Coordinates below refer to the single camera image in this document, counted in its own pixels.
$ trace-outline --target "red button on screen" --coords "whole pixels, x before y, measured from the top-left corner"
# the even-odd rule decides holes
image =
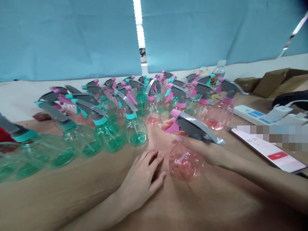
[[[288,154],[281,151],[281,152],[277,152],[275,154],[271,154],[271,155],[269,155],[267,157],[270,158],[271,160],[276,160],[276,159],[283,158],[285,156],[288,156]]]

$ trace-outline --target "red object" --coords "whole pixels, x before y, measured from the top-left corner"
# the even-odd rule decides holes
[[[270,158],[271,160],[276,160],[276,159],[280,159],[280,158],[283,158],[283,157],[286,157],[288,156],[288,154],[286,154],[285,152],[277,152],[275,154],[271,154],[268,156],[268,158]]]
[[[16,142],[9,133],[0,127],[0,142]]]

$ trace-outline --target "fingernail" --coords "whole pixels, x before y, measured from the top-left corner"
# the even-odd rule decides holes
[[[183,139],[180,136],[174,135],[174,134],[170,134],[171,138],[177,142],[182,142]]]

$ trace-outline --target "white wall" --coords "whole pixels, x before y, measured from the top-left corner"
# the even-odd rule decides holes
[[[234,64],[226,67],[225,78],[235,80],[236,78],[257,77],[261,78],[264,73],[281,68],[295,68],[308,70],[308,54],[279,57],[275,60],[254,62],[249,64]],[[172,72],[179,80],[194,70]],[[148,67],[142,66],[142,74],[154,76],[148,73]],[[117,83],[125,77],[118,77]],[[51,86],[72,85],[81,90],[81,86],[92,81],[93,79],[83,80],[65,80],[65,81],[13,81],[0,83],[0,112],[12,122],[25,121],[33,119],[32,116],[41,112],[33,102],[37,101],[40,96],[49,92]]]

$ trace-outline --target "power strip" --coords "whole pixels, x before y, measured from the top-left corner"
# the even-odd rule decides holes
[[[276,122],[270,122],[263,119],[266,114],[256,111],[245,105],[239,105],[234,107],[233,113],[254,125],[277,125]]]

